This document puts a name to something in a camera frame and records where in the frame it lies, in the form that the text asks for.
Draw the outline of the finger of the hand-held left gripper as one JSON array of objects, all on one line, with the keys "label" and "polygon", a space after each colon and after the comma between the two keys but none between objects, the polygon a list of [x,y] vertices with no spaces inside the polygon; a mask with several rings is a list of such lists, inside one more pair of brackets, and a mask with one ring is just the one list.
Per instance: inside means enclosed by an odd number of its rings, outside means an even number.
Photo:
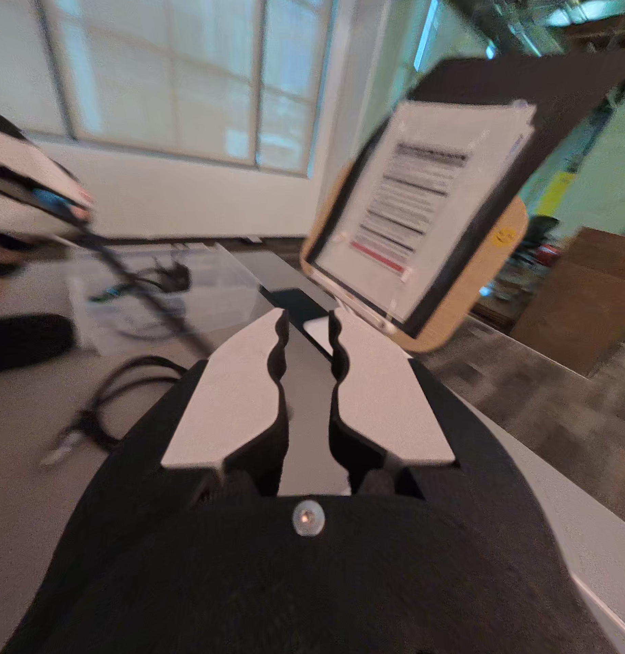
[{"label": "finger of the hand-held left gripper", "polygon": [[[40,194],[38,198],[53,208],[68,208],[76,218],[89,221],[92,197],[82,194],[81,204],[65,200],[55,194]],[[76,233],[67,223],[51,216],[42,209],[32,207],[0,194],[0,233],[16,239],[41,239],[63,237]]]},{"label": "finger of the hand-held left gripper", "polygon": [[86,205],[86,191],[65,168],[33,143],[0,131],[0,178],[50,191],[74,204]]}]

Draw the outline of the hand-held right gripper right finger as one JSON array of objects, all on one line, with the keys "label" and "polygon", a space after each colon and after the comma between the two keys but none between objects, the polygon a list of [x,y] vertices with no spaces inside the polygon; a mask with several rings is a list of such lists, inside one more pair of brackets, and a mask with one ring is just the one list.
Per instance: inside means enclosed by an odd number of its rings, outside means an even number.
[{"label": "hand-held right gripper right finger", "polygon": [[383,471],[407,490],[415,470],[450,470],[457,458],[413,369],[392,340],[347,309],[329,316],[332,391],[328,442],[351,495]]}]

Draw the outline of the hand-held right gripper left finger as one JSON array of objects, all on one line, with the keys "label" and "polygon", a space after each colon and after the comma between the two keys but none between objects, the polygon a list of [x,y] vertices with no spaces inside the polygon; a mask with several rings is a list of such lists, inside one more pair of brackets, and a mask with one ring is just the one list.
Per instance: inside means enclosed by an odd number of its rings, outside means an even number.
[{"label": "hand-held right gripper left finger", "polygon": [[288,312],[274,308],[208,359],[161,459],[165,470],[247,473],[275,496],[289,447],[286,372]]}]

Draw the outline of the clear plastic compartment bin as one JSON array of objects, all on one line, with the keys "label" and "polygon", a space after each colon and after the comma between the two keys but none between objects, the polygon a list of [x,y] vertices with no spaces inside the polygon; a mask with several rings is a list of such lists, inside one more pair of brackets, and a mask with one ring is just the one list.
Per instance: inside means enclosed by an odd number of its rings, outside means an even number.
[{"label": "clear plastic compartment bin", "polygon": [[[113,247],[112,251],[133,273],[176,260],[189,267],[192,287],[184,294],[186,322],[199,337],[251,322],[257,314],[260,284],[257,278],[221,245],[153,245]],[[98,324],[88,297],[119,282],[93,253],[75,250],[64,274],[79,346],[100,355],[121,355],[142,348],[175,342],[173,334],[163,342],[134,341],[116,335]]]}]

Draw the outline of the HDMI switch box with cable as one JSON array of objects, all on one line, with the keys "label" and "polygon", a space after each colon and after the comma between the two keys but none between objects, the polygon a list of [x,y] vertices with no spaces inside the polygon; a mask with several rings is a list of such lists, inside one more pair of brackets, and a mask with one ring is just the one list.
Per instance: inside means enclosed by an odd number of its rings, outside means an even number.
[{"label": "HDMI switch box with cable", "polygon": [[[143,368],[157,368],[169,374],[149,375],[121,383],[122,378]],[[89,441],[99,450],[110,454],[123,440],[114,437],[104,426],[103,411],[123,395],[150,385],[174,385],[181,380],[187,368],[165,357],[138,356],[113,369],[96,387],[86,406],[80,409],[70,423],[59,432],[52,449],[40,460],[40,466],[51,468],[63,462],[77,447]]]}]

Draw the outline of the black padded cushion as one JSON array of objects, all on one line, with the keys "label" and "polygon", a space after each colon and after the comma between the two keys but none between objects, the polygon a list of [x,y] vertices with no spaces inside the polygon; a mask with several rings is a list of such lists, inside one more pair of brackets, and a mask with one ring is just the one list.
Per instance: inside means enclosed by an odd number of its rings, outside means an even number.
[{"label": "black padded cushion", "polygon": [[0,318],[0,373],[43,364],[75,346],[72,321],[55,314]]}]

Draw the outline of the window with blinds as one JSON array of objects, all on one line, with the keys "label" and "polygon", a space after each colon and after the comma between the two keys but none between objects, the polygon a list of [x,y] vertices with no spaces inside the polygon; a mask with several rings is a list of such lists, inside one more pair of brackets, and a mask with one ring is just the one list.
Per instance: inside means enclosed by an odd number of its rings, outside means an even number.
[{"label": "window with blinds", "polygon": [[31,134],[311,176],[334,1],[0,1]]}]

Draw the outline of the acrylic paper sign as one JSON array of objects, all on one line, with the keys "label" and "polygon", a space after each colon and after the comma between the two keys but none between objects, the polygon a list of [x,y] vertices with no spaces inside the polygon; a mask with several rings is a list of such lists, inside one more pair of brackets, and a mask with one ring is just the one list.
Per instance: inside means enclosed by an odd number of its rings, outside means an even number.
[{"label": "acrylic paper sign", "polygon": [[536,106],[404,101],[312,265],[403,329],[534,134]]}]

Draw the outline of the brown cardboard box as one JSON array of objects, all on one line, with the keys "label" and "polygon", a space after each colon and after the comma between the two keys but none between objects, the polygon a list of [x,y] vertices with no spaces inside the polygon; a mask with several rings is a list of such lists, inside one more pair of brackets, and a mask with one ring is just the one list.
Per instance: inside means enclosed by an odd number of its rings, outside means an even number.
[{"label": "brown cardboard box", "polygon": [[625,236],[581,228],[510,337],[582,376],[625,340]]}]

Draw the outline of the round wooden side table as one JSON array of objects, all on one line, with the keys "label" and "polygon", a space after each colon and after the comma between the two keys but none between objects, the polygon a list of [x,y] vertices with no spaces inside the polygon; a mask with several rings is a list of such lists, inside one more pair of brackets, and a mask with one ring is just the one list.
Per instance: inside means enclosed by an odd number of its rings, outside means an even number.
[{"label": "round wooden side table", "polygon": [[[488,200],[485,209],[478,214],[477,225],[468,228],[458,243],[457,250],[441,271],[439,281],[431,285],[429,295],[401,329],[406,335],[415,338],[420,334],[489,230],[531,174],[577,123],[624,80],[625,50],[540,58],[506,55],[493,60],[446,60],[436,65],[400,101],[503,105],[523,99],[536,106],[532,121],[535,128],[533,135],[522,148],[510,172],[504,176],[496,197]],[[357,172],[366,163],[367,154],[374,149],[395,108],[368,138],[356,159],[339,174],[335,189],[328,198],[332,200],[329,220],[322,229],[320,240],[307,257],[309,263],[312,264],[312,255],[321,246],[322,238],[330,234],[339,215],[341,200],[348,198]]]}]

